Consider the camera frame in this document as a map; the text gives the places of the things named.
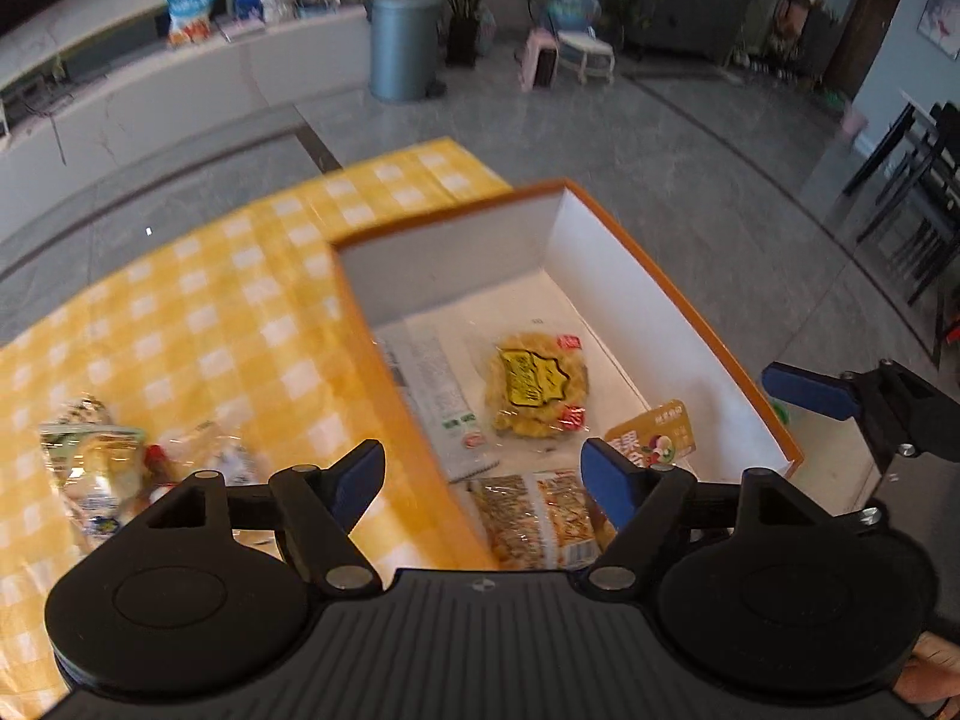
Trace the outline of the operator hand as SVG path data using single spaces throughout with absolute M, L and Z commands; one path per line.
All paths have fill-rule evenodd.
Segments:
M 958 704 L 960 649 L 942 637 L 924 632 L 896 680 L 895 692 L 910 704 Z

